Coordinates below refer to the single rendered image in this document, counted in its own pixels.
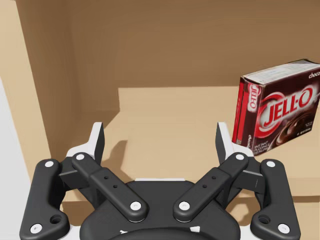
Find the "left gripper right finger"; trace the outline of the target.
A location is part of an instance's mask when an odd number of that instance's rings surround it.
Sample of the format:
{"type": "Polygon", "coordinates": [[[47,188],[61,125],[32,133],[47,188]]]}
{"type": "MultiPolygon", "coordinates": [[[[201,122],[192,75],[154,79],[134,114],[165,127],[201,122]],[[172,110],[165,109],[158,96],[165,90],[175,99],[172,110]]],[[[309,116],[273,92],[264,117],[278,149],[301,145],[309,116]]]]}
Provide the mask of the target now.
{"type": "Polygon", "coordinates": [[[215,148],[219,166],[176,200],[173,217],[181,223],[191,222],[213,200],[225,208],[242,190],[248,190],[254,193],[260,207],[250,222],[255,237],[301,237],[283,163],[275,159],[258,162],[249,148],[231,141],[225,122],[217,123],[215,148]]]}

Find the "pale wooden shelf unit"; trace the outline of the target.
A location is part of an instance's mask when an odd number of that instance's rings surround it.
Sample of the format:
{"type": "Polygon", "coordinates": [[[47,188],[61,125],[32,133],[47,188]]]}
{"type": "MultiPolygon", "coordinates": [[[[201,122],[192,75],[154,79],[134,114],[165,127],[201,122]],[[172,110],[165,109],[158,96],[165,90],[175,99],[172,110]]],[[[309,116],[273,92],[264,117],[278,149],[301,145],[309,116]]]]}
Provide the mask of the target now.
{"type": "Polygon", "coordinates": [[[0,0],[0,83],[18,146],[16,190],[103,122],[123,181],[198,180],[234,127],[240,76],[320,63],[320,0],[0,0]]]}

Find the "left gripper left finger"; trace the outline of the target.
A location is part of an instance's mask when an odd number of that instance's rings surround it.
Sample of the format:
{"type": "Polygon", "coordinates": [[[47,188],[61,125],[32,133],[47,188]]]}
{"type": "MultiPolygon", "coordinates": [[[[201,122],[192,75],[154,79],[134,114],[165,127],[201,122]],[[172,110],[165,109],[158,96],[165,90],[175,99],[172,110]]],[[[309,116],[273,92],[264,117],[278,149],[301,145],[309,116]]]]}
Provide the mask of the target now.
{"type": "Polygon", "coordinates": [[[40,161],[34,170],[19,231],[21,238],[63,238],[70,222],[60,205],[67,191],[78,189],[93,205],[108,200],[132,223],[143,221],[148,204],[110,169],[101,166],[105,146],[102,122],[95,122],[86,143],[68,150],[65,159],[40,161]]]}

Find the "brown and red carton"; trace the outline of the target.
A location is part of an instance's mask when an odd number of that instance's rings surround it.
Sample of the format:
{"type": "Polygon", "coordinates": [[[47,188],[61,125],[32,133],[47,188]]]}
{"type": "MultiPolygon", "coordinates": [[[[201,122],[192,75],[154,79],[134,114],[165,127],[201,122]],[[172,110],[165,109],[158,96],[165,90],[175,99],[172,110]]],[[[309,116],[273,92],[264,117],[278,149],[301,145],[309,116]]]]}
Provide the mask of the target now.
{"type": "Polygon", "coordinates": [[[299,59],[240,77],[232,142],[255,156],[310,132],[320,63],[299,59]]]}

